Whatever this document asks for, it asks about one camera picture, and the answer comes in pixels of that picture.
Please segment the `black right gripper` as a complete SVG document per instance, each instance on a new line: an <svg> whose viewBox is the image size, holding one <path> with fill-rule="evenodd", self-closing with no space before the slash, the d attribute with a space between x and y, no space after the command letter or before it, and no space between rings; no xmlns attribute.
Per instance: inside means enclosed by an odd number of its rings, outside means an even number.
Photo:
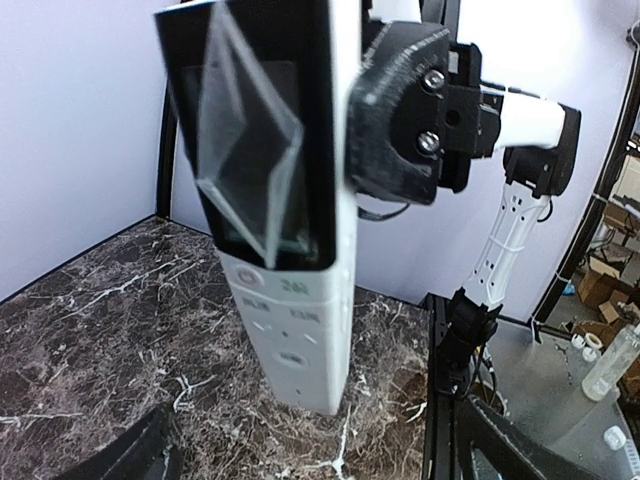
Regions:
<svg viewBox="0 0 640 480"><path fill-rule="evenodd" d="M430 91L424 75L445 72L448 48L446 83ZM364 23L345 160L356 191L418 205L431 204L437 186L462 192L471 161L493 154L501 130L503 91L481 80L481 67L479 47L449 47L440 24Z"/></svg>

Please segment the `white remote control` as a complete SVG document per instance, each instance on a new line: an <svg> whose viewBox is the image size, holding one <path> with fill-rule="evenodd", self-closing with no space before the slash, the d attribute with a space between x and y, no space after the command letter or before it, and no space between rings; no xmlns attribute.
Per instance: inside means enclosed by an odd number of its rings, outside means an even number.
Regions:
<svg viewBox="0 0 640 480"><path fill-rule="evenodd" d="M357 205L345 175L357 1L188 1L155 25L195 188L274 396L335 414Z"/></svg>

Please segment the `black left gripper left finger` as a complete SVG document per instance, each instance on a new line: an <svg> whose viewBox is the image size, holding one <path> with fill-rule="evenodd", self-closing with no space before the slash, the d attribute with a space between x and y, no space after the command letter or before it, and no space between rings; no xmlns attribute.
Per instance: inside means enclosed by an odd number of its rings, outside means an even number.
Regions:
<svg viewBox="0 0 640 480"><path fill-rule="evenodd" d="M159 404L104 449L69 470L70 479L179 479L183 455L174 412Z"/></svg>

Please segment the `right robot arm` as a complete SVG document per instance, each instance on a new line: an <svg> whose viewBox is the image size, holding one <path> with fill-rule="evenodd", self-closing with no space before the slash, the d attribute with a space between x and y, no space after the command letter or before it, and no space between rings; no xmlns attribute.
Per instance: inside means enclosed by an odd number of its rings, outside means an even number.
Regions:
<svg viewBox="0 0 640 480"><path fill-rule="evenodd" d="M436 343L437 388L464 397L478 377L514 263L533 227L567 188L581 114L487 81L473 43L456 38L454 4L431 19L384 21L368 1L343 1L354 66L346 108L345 179L357 193L402 207L463 191L474 160L503 152L504 184L488 238L454 293Z"/></svg>

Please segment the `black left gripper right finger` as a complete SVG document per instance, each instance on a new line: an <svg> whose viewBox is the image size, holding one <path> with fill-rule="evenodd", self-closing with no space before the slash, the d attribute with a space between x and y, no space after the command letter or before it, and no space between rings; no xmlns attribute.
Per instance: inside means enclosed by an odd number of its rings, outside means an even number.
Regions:
<svg viewBox="0 0 640 480"><path fill-rule="evenodd" d="M591 479L593 473L522 433L477 396L457 405L457 458L464 479L475 479L481 452L504 479Z"/></svg>

